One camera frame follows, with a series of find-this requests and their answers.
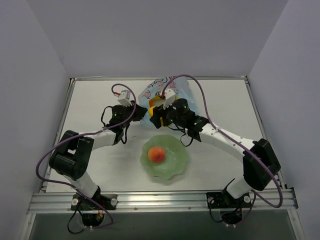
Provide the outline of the light blue plastic bag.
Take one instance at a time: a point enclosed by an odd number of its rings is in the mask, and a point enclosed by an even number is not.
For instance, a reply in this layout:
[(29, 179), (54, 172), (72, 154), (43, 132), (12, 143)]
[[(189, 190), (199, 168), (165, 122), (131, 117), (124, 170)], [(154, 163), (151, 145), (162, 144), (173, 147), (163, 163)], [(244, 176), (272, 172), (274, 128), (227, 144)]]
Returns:
[[(151, 83), (141, 92), (138, 96), (139, 106), (147, 108), (149, 110), (149, 100), (160, 96), (164, 86), (171, 80), (174, 76), (167, 76), (164, 78), (158, 78)], [(199, 110), (193, 95), (192, 90), (190, 89), (189, 82), (186, 77), (180, 77), (176, 80), (173, 80), (167, 89), (172, 89), (176, 94), (176, 99), (186, 99), (188, 101), (189, 108), (195, 112), (197, 115), (199, 114)]]

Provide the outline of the pink fake peach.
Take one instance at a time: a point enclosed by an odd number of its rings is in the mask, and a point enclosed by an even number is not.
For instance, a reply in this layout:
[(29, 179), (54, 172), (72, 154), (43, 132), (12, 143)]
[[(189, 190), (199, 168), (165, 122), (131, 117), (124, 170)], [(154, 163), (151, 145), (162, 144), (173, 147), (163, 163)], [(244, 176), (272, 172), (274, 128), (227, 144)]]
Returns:
[(162, 163), (165, 158), (166, 153), (162, 147), (154, 146), (148, 150), (148, 159), (153, 163)]

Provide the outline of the yellow fake lemon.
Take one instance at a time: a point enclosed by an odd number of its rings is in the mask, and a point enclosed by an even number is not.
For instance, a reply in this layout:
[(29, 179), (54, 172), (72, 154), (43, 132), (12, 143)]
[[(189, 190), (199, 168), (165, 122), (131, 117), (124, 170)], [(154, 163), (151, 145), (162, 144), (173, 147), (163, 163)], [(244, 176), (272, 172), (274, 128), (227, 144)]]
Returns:
[(148, 110), (148, 114), (150, 117), (152, 117), (154, 115), (154, 109), (155, 109), (155, 106), (151, 106)]

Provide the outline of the yellow fake banana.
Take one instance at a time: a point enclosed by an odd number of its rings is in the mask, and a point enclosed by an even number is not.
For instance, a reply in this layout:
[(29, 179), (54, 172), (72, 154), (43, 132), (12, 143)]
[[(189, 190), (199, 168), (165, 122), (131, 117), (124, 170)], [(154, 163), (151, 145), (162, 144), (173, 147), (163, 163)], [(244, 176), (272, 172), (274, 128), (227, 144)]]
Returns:
[(160, 98), (159, 96), (153, 97), (152, 99), (149, 100), (148, 104), (149, 107), (159, 107), (163, 105), (165, 102), (164, 99)]

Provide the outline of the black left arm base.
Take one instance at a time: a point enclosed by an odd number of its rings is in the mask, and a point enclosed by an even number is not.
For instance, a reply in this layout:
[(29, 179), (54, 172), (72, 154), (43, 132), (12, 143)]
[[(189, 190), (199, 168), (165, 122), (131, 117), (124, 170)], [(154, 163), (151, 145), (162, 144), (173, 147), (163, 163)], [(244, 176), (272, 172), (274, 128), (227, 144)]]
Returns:
[[(72, 235), (78, 235), (86, 229), (93, 231), (112, 226), (115, 221), (110, 211), (116, 210), (117, 204), (116, 194), (94, 196), (93, 198), (86, 198), (78, 193), (74, 194), (70, 206), (73, 213), (68, 220), (67, 231)], [(71, 223), (76, 215), (79, 215), (81, 220), (78, 231), (71, 229)]]

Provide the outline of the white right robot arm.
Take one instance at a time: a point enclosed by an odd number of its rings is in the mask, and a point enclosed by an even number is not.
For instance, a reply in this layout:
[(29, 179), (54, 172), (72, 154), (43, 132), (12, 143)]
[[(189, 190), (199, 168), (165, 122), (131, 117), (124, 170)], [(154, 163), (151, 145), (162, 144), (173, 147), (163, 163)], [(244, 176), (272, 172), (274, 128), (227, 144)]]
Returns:
[(233, 180), (222, 193), (225, 205), (232, 207), (242, 195), (251, 190), (263, 191), (270, 182), (277, 182), (275, 176), (281, 166), (266, 139), (247, 139), (213, 126), (206, 117), (191, 111), (184, 98), (175, 100), (171, 106), (152, 106), (148, 112), (156, 128), (180, 127), (192, 139), (213, 145), (242, 163), (242, 177)]

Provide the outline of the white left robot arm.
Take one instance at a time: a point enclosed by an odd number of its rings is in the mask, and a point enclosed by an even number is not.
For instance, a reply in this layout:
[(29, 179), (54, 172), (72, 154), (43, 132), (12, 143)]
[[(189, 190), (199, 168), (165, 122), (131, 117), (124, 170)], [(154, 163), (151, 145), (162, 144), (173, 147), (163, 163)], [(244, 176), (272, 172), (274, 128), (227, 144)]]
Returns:
[(90, 210), (97, 209), (102, 198), (100, 187), (87, 172), (92, 151), (119, 142), (125, 144), (123, 137), (126, 136), (130, 123), (141, 121), (148, 111), (145, 107), (135, 105), (133, 100), (130, 106), (118, 104), (109, 108), (111, 119), (108, 123), (103, 123), (102, 132), (75, 138), (78, 132), (66, 131), (60, 141), (70, 140), (58, 146), (49, 160), (50, 168), (64, 176), (84, 195), (82, 202)]

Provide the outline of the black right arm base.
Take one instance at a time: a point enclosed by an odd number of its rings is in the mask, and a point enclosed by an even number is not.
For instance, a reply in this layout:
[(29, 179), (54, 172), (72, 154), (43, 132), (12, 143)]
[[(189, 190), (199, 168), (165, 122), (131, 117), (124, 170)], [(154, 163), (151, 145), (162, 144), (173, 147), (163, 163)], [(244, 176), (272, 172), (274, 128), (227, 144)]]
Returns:
[[(234, 199), (227, 192), (227, 187), (234, 181), (232, 179), (222, 191), (206, 193), (207, 207), (210, 218), (215, 223), (222, 223), (227, 228), (236, 228), (243, 223), (251, 213), (256, 196), (250, 198), (249, 193), (243, 194), (240, 198)], [(212, 210), (219, 210), (220, 219), (215, 219)]]

